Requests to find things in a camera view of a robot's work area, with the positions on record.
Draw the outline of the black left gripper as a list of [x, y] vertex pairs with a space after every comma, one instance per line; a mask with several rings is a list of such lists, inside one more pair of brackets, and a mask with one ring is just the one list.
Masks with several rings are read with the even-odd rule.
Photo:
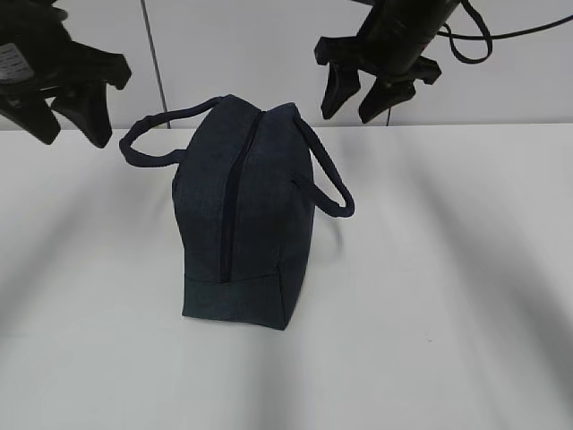
[[78, 42], [49, 48], [1, 45], [1, 115], [45, 144], [61, 131], [51, 108], [69, 119], [97, 148], [112, 136], [107, 84], [123, 89], [131, 69], [122, 54]]

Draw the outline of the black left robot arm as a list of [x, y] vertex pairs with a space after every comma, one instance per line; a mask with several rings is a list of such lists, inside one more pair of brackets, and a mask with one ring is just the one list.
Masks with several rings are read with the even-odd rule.
[[103, 148], [112, 135], [107, 87], [122, 90], [132, 71], [124, 55], [74, 41], [67, 17], [52, 1], [1, 3], [1, 115], [46, 145], [62, 115]]

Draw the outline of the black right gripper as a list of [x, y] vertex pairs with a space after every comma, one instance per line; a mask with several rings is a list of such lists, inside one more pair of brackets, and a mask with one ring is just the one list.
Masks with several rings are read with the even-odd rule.
[[369, 43], [357, 36], [320, 37], [314, 56], [319, 65], [329, 64], [322, 117], [331, 119], [361, 89], [358, 70], [378, 78], [358, 108], [363, 124], [409, 101], [415, 95], [413, 81], [432, 85], [441, 76], [438, 63], [421, 55], [423, 49], [394, 46], [388, 41]]

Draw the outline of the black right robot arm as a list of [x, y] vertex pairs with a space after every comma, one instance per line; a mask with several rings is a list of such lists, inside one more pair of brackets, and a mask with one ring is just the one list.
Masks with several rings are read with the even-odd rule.
[[332, 118], [360, 89], [361, 71], [375, 82], [358, 108], [366, 124], [384, 111], [409, 101], [415, 81], [432, 85], [441, 70], [422, 56], [459, 1], [370, 1], [369, 11], [354, 36], [321, 37], [314, 49], [318, 65], [329, 68], [321, 113]]

